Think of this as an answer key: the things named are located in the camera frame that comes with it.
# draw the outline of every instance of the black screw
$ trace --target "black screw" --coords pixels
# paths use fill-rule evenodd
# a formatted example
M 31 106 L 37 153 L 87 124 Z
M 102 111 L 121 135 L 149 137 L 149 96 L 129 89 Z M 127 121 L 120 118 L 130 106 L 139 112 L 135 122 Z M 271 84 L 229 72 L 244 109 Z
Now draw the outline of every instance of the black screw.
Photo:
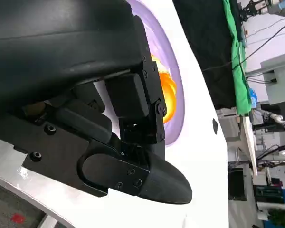
M 38 153 L 38 152 L 32 152 L 29 154 L 29 157 L 30 159 L 33 161 L 33 162 L 39 162 L 42 158 L 41 154 Z
M 120 189 L 123 188 L 123 186 L 124 186 L 124 184 L 122 184 L 121 182 L 118 182 L 118 183 L 116 184 L 116 189 L 117 189 L 117 190 L 120 190 Z
M 46 126 L 44 127 L 44 131 L 45 131 L 45 133 L 48 134 L 48 135 L 53 135 L 53 134 L 56 133 L 56 128 L 53 127 L 53 126 L 51 126 L 51 125 L 46 125 Z
M 135 169 L 134 168 L 131 168 L 128 170 L 128 174 L 129 175 L 134 175 L 135 174 Z
M 162 114 L 162 106 L 161 106 L 161 104 L 157 105 L 157 113 L 158 114 Z
M 148 77 L 147 71 L 145 71 L 145 70 L 143 71 L 143 77 L 144 77 L 144 78 L 147 78 L 147 77 Z
M 140 187 L 143 184 L 142 179 L 137 179 L 134 181 L 133 185 L 135 187 Z
M 163 115 L 163 116 L 166 116 L 166 114 L 167 114 L 167 109 L 164 108 L 163 111 L 162 111 L 162 115 Z

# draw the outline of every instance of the black cable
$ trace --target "black cable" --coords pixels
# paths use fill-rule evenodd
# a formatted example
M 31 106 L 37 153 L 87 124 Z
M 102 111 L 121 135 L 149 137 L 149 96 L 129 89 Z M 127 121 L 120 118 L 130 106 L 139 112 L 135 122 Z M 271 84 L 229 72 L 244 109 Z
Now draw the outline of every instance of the black cable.
M 266 28 L 262 28 L 262 29 L 256 31 L 255 33 L 253 33 L 253 34 L 247 36 L 246 38 L 249 38 L 249 37 L 251 37 L 251 36 L 254 36 L 256 33 L 260 32 L 260 31 L 264 31 L 264 30 L 266 30 L 266 29 L 269 29 L 269 28 L 273 27 L 275 24 L 277 24 L 278 22 L 282 21 L 282 20 L 285 20 L 285 18 L 276 21 L 275 23 L 273 23 L 272 25 L 270 25 L 270 26 L 268 26 L 268 27 L 266 27 Z
M 274 146 L 277 146 L 277 147 L 280 147 L 279 145 L 275 144 L 275 145 L 272 145 L 271 147 L 269 147 L 268 149 L 266 149 L 262 154 L 260 154 L 256 159 L 257 160 L 260 160 L 261 156 L 263 156 L 265 153 L 267 153 L 270 149 L 272 149 Z
M 232 63 L 234 60 L 236 60 L 236 58 L 238 57 L 238 54 L 239 54 L 239 51 L 237 52 L 237 55 L 236 55 L 231 61 L 226 62 L 226 63 L 223 64 L 223 65 L 214 66 L 214 67 L 209 67 L 209 68 L 203 69 L 203 70 L 201 70 L 201 71 L 204 72 L 204 71 L 207 71 L 207 70 L 213 70 L 213 69 L 217 69 L 217 68 L 226 67 L 226 66 L 228 66 L 230 63 Z
M 260 160 L 260 159 L 266 157 L 267 155 L 270 155 L 271 153 L 274 153 L 274 152 L 279 151 L 279 150 L 283 150 L 284 148 L 285 148 L 285 145 L 284 145 L 284 146 L 279 146 L 278 148 L 276 148 L 276 149 L 274 149 L 274 150 L 272 150 L 272 151 L 269 151 L 268 153 L 265 153 L 264 155 L 260 156 L 260 157 L 258 158 L 258 160 Z
M 241 61 L 239 64 L 237 64 L 234 68 L 232 68 L 232 70 L 234 70 L 235 68 L 237 68 L 238 66 L 240 66 L 242 63 L 244 63 L 247 59 L 249 59 L 250 57 L 252 57 L 258 50 L 260 50 L 262 47 L 264 47 L 269 41 L 271 41 L 277 34 L 279 34 L 280 31 L 282 31 L 283 29 L 285 29 L 285 25 L 283 27 L 281 27 L 270 39 L 268 39 L 264 44 L 262 44 L 258 49 L 256 49 L 254 52 L 252 52 L 248 57 L 246 57 L 243 61 Z
M 255 50 L 251 55 L 249 55 L 247 58 L 245 58 L 243 61 L 241 61 L 239 64 L 237 64 L 234 68 L 232 68 L 232 70 L 234 70 L 235 68 L 237 68 L 238 66 L 240 66 L 242 63 L 244 63 L 247 59 L 249 59 L 252 55 L 254 55 L 258 50 L 260 50 L 263 46 L 265 46 L 269 41 L 271 41 L 278 33 L 280 33 L 283 29 L 285 28 L 285 25 L 280 29 L 278 30 L 271 38 L 269 38 L 264 44 L 262 44 L 257 50 Z M 204 71 L 207 71 L 207 70 L 212 70 L 212 69 L 217 69 L 217 68 L 222 68 L 222 67 L 225 67 L 225 66 L 228 66 L 229 64 L 232 63 L 232 61 L 234 61 L 237 56 L 229 61 L 229 62 L 226 62 L 225 64 L 221 65 L 221 66 L 214 66 L 214 67 L 209 67 L 209 68 L 206 68 L 206 69 L 203 69 L 202 72 Z

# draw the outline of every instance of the white wall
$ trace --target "white wall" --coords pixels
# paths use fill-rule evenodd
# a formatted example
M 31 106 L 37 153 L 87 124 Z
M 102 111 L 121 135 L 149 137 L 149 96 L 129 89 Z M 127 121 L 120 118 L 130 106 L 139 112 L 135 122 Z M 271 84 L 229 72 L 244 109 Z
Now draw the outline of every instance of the white wall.
M 249 0 L 239 0 L 242 6 L 246 6 Z M 248 31 L 248 36 L 255 33 L 256 31 L 266 28 L 283 17 L 276 15 L 258 15 L 248 19 L 248 22 L 244 23 L 245 30 Z M 248 48 L 246 48 L 246 56 L 253 53 L 258 47 L 264 44 L 270 37 L 272 37 L 283 25 L 285 20 L 278 22 L 273 27 L 260 31 L 257 34 L 247 39 Z M 283 29 L 277 37 L 273 38 L 268 44 L 262 49 L 257 51 L 252 57 L 247 60 L 247 71 L 259 69 L 261 62 L 285 54 L 285 29 Z M 263 76 L 256 77 L 256 79 L 264 80 Z M 249 82 L 249 87 L 253 88 L 258 97 L 258 101 L 268 100 L 266 88 L 263 84 L 257 84 Z

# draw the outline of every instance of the cable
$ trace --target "cable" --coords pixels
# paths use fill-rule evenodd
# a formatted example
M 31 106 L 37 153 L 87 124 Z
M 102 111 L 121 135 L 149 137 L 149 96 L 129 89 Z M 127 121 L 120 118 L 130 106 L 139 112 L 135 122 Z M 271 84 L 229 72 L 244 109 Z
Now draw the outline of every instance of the cable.
M 269 151 L 270 149 L 272 149 L 274 146 L 280 147 L 279 145 L 275 144 L 275 145 L 269 147 L 268 149 L 266 149 L 266 150 L 265 150 L 261 155 L 259 155 L 256 159 L 257 159 L 257 160 L 262 159 L 261 157 L 262 157 L 265 153 L 267 153 L 267 151 Z
M 209 68 L 206 68 L 206 69 L 203 69 L 201 70 L 202 72 L 204 71 L 207 71 L 207 70 L 213 70 L 213 69 L 217 69 L 217 68 L 223 68 L 223 67 L 226 67 L 228 66 L 230 63 L 232 63 L 234 60 L 236 60 L 236 58 L 238 57 L 238 54 L 239 54 L 239 51 L 237 52 L 237 55 L 234 57 L 233 60 L 229 61 L 229 62 L 226 62 L 225 64 L 223 65 L 220 65 L 220 66 L 214 66 L 214 67 L 209 67 Z
M 248 57 L 246 57 L 243 61 L 241 61 L 239 64 L 237 64 L 234 68 L 232 68 L 232 70 L 234 70 L 235 68 L 237 68 L 238 66 L 240 66 L 242 63 L 244 63 L 247 59 L 249 59 L 251 56 L 253 56 L 258 50 L 260 50 L 262 47 L 264 47 L 269 41 L 271 41 L 277 34 L 279 34 L 283 29 L 285 28 L 285 25 L 279 29 L 271 38 L 269 38 L 264 44 L 262 44 L 258 49 L 256 49 L 252 54 L 250 54 Z M 217 69 L 217 68 L 222 68 L 225 66 L 228 66 L 229 64 L 232 63 L 232 61 L 226 62 L 225 64 L 221 65 L 221 66 L 214 66 L 214 67 L 210 67 L 210 68 L 206 68 L 203 69 L 202 72 L 207 71 L 207 70 L 212 70 L 212 69 Z
M 249 38 L 249 37 L 251 37 L 251 36 L 254 36 L 256 33 L 260 32 L 260 31 L 264 31 L 264 30 L 266 30 L 266 29 L 269 29 L 269 28 L 273 27 L 275 24 L 277 24 L 278 22 L 282 21 L 282 20 L 285 20 L 285 18 L 276 21 L 275 23 L 273 23 L 272 25 L 270 25 L 270 26 L 268 26 L 268 27 L 266 27 L 266 28 L 262 28 L 262 29 L 256 31 L 255 33 L 253 33 L 253 34 L 247 36 L 246 38 Z
M 258 49 L 256 49 L 254 52 L 252 52 L 248 57 L 246 57 L 243 61 L 241 61 L 239 64 L 237 64 L 234 68 L 232 68 L 232 70 L 234 70 L 235 68 L 237 68 L 238 66 L 240 66 L 242 63 L 244 63 L 247 59 L 249 59 L 250 57 L 252 57 L 258 50 L 260 50 L 262 47 L 264 47 L 269 41 L 271 41 L 277 34 L 279 34 L 280 31 L 282 31 L 283 29 L 285 29 L 285 25 L 283 27 L 281 27 L 270 39 L 268 39 L 264 44 L 262 44 Z
M 272 81 L 264 81 L 264 80 L 255 79 L 255 78 L 247 79 L 247 81 L 250 81 L 250 82 L 272 82 Z
M 246 77 L 246 78 L 259 77 L 259 76 L 261 76 L 261 75 L 263 75 L 263 74 L 266 74 L 266 73 L 260 73 L 260 74 L 258 74 L 258 75 L 248 76 L 248 77 Z
M 253 81 L 253 80 L 247 80 L 249 82 L 254 82 L 254 83 L 258 83 L 258 84 L 272 84 L 274 82 L 266 82 L 266 81 Z
M 262 158 L 266 157 L 267 155 L 270 155 L 271 153 L 274 153 L 274 152 L 276 152 L 276 151 L 282 150 L 282 149 L 284 149 L 284 148 L 285 148 L 285 145 L 284 145 L 284 146 L 279 146 L 278 148 L 276 148 L 276 149 L 274 149 L 274 150 L 272 150 L 272 151 L 269 151 L 269 152 L 263 154 L 262 156 L 259 156 L 259 157 L 257 158 L 257 160 L 262 159 Z

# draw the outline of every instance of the orange object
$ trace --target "orange object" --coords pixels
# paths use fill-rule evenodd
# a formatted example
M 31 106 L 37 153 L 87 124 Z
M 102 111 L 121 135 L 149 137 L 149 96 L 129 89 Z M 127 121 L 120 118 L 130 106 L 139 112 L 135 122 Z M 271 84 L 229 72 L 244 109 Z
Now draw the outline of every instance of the orange object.
M 172 119 L 176 112 L 176 83 L 173 81 L 169 71 L 164 67 L 159 59 L 153 55 L 151 56 L 152 60 L 155 61 L 157 65 L 161 80 L 161 88 L 166 101 L 167 114 L 163 118 L 163 123 L 165 124 Z

